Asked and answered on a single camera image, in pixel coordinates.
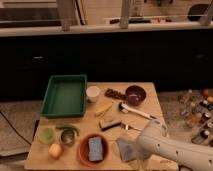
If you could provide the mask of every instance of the gray cloth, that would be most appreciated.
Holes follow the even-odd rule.
[[[129,162],[136,159],[136,153],[135,153],[134,147],[129,141],[123,138],[118,138],[116,142],[118,144],[121,160],[123,162]]]

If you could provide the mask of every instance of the green tray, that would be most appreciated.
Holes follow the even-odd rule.
[[[86,75],[54,75],[49,79],[41,115],[82,117],[86,108]]]

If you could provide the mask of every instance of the brush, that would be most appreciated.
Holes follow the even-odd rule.
[[[122,111],[123,113],[128,113],[128,112],[133,112],[133,113],[136,113],[140,116],[143,116],[144,118],[147,118],[147,119],[157,119],[155,116],[152,116],[152,115],[149,115],[148,113],[145,113],[145,112],[141,112],[139,110],[136,110],[136,109],[133,109],[131,107],[129,107],[126,103],[124,102],[120,102],[119,103],[119,109],[120,111]]]

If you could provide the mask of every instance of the red bowl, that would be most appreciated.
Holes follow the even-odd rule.
[[[88,141],[90,138],[97,137],[97,136],[101,137],[101,139],[102,139],[103,151],[104,151],[103,160],[99,161],[99,162],[91,162],[91,161],[89,161],[89,157],[88,157],[88,154],[89,154]],[[100,167],[106,160],[108,153],[109,153],[108,142],[107,142],[106,138],[101,134],[94,133],[94,134],[87,135],[85,138],[83,138],[80,141],[80,144],[78,146],[78,159],[80,160],[80,162],[82,164],[84,164],[88,167],[92,167],[92,168]]]
[[[136,85],[128,87],[125,95],[127,103],[133,106],[138,106],[146,98],[145,90]]]

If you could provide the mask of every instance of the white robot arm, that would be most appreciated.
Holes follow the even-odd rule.
[[[213,170],[213,148],[172,140],[166,134],[166,126],[151,120],[133,142],[139,158],[148,159],[156,154],[193,171]]]

